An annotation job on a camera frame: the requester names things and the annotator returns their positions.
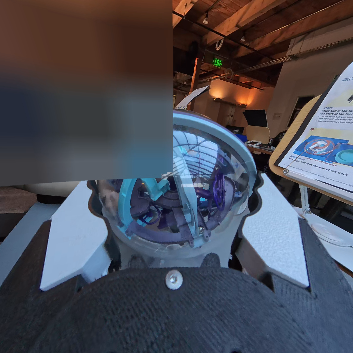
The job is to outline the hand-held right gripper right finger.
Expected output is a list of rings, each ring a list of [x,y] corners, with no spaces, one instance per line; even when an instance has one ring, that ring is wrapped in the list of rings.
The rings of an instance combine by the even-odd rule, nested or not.
[[[237,221],[230,268],[259,281],[273,274],[300,288],[309,288],[298,214],[266,174],[258,174]]]

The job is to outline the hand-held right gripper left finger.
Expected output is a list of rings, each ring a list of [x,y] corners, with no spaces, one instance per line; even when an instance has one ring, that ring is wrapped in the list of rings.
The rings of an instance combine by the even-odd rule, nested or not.
[[[52,215],[42,291],[77,275],[91,283],[119,269],[119,247],[101,210],[95,183],[81,181]]]

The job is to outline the clear plastic maze ball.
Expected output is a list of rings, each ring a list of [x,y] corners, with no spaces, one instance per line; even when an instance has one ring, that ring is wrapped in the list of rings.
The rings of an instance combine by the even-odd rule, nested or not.
[[[173,110],[173,166],[160,178],[96,181],[102,215],[122,256],[150,268],[228,267],[257,177],[244,143],[225,127]]]

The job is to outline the brown flat object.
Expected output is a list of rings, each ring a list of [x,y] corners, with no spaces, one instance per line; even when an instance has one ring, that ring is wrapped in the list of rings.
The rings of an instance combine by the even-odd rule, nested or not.
[[[9,186],[0,188],[1,214],[26,213],[36,202],[34,193]]]

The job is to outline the pale wooden chair back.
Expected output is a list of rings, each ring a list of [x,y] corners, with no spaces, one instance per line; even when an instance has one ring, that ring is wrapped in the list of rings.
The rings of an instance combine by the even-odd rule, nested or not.
[[[245,130],[248,141],[255,140],[262,144],[270,142],[270,130],[268,127],[248,125]]]

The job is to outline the wooden sheet stand board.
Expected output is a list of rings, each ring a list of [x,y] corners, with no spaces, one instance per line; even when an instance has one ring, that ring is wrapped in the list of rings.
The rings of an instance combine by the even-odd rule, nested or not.
[[[307,177],[305,177],[304,180],[301,180],[298,178],[298,177],[300,177],[300,175],[296,174],[294,172],[289,172],[289,174],[283,174],[284,169],[282,167],[275,165],[275,162],[277,161],[277,159],[280,158],[280,155],[289,146],[291,140],[294,138],[295,134],[299,131],[299,128],[304,126],[305,118],[307,117],[307,115],[309,114],[311,109],[314,107],[314,105],[317,103],[317,101],[320,99],[320,97],[321,97],[321,95],[318,95],[315,98],[313,98],[299,112],[296,119],[293,121],[291,126],[288,128],[286,134],[284,135],[282,140],[279,142],[277,148],[272,153],[270,160],[269,160],[269,167],[270,167],[270,170],[278,176],[284,177],[285,179],[288,179],[290,181],[298,183],[299,185],[303,185],[307,188],[310,188],[314,191],[320,192],[320,193],[322,193],[328,197],[334,198],[336,200],[342,201],[346,204],[353,205],[352,196],[340,197],[338,195],[337,191],[333,191],[333,193],[330,193],[330,190],[328,189],[328,185],[323,184],[323,183],[321,185],[318,185],[317,183],[314,183],[313,180],[308,179]]]

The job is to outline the printed instruction sheet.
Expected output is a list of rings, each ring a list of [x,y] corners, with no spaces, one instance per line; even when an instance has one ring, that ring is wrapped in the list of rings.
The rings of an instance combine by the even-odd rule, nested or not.
[[[352,202],[353,63],[309,111],[276,165],[284,175]]]

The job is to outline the black panel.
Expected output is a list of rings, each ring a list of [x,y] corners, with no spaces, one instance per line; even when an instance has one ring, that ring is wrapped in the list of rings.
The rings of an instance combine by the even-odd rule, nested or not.
[[[244,110],[243,115],[248,126],[268,127],[267,114],[265,109]]]

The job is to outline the tilted white paper sheet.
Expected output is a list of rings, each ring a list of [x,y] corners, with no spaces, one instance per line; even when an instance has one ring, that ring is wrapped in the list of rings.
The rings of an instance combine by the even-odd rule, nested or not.
[[[196,99],[198,96],[202,95],[203,93],[209,90],[210,90],[210,85],[207,85],[192,91],[183,100],[181,100],[179,104],[174,107],[174,109],[186,110],[187,107],[193,102],[194,99]]]

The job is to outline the white stand post with base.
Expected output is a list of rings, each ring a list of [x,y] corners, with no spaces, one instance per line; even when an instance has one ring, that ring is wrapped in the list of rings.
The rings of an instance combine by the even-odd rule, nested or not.
[[[309,206],[307,187],[299,185],[299,188],[302,210],[300,211],[299,208],[295,208],[295,210],[301,218],[307,221],[316,235],[335,246],[353,247],[352,234],[313,214]]]

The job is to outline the wooden support post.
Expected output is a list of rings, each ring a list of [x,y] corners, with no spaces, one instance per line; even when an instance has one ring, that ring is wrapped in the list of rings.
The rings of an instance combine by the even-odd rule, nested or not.
[[[201,64],[202,64],[202,60],[200,58],[196,58],[189,95],[191,95],[192,92],[197,89],[198,82],[199,82],[200,70],[201,70]]]

